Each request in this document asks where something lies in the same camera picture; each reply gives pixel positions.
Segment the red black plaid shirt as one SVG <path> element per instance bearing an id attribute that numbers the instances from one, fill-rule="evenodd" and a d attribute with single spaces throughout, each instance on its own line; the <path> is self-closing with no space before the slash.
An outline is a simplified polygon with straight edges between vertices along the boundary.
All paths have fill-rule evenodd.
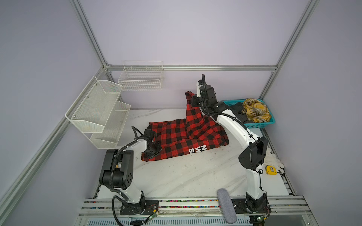
<path id="1" fill-rule="evenodd" d="M 153 158 L 143 153 L 142 161 L 160 161 L 229 145 L 224 128 L 191 105 L 196 95 L 187 91 L 185 96 L 186 118 L 149 123 L 148 129 L 155 132 L 154 141 L 160 144 L 161 151 Z"/>

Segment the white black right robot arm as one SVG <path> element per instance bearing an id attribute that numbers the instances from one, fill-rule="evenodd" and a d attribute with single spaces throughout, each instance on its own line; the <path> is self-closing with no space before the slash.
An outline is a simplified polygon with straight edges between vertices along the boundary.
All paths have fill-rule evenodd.
<path id="1" fill-rule="evenodd" d="M 262 165 L 266 157 L 267 139 L 249 130 L 239 120 L 230 107 L 224 102 L 218 102 L 214 88 L 203 81 L 197 84 L 197 94 L 191 99 L 193 107 L 199 107 L 201 112 L 230 132 L 241 146 L 238 156 L 240 164 L 246 169 L 247 191 L 245 209 L 256 213 L 267 205 L 267 192 L 262 189 Z"/>

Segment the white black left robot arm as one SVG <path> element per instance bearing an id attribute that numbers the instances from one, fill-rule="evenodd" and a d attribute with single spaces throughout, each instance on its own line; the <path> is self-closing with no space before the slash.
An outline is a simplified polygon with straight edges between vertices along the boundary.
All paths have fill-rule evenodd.
<path id="1" fill-rule="evenodd" d="M 134 152 L 141 151 L 146 157 L 160 154 L 161 145 L 154 141 L 155 132 L 146 129 L 143 133 L 132 127 L 135 139 L 121 149 L 109 149 L 100 172 L 100 185 L 105 186 L 121 202 L 119 214 L 151 215 L 158 210 L 158 200 L 147 200 L 144 192 L 133 183 Z"/>

